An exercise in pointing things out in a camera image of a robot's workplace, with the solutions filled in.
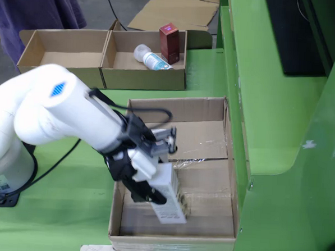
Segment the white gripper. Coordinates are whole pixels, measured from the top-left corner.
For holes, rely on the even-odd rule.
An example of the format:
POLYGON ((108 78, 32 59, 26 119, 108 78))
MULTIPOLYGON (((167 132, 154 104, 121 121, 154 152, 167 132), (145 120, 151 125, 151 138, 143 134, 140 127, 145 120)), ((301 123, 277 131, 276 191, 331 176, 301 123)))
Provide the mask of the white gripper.
POLYGON ((138 149, 124 149, 121 153, 122 157, 119 159, 115 159, 110 153, 105 155, 105 163, 112 179, 124 184, 135 203, 166 204, 167 198, 147 182, 157 172, 159 156, 149 157, 138 149))

